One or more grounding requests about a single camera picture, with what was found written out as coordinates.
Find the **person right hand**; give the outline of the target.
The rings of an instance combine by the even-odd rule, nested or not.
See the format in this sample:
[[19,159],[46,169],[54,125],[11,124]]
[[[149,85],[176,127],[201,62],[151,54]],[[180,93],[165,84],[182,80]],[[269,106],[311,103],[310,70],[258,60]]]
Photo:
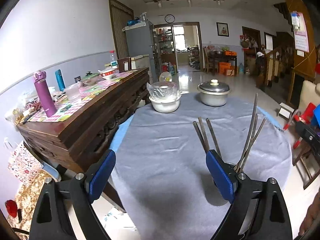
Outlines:
[[304,218],[300,228],[299,228],[299,236],[302,236],[312,225],[313,221],[319,216],[319,198],[320,193],[318,192],[315,195],[315,198],[312,204],[309,206],[306,217]]

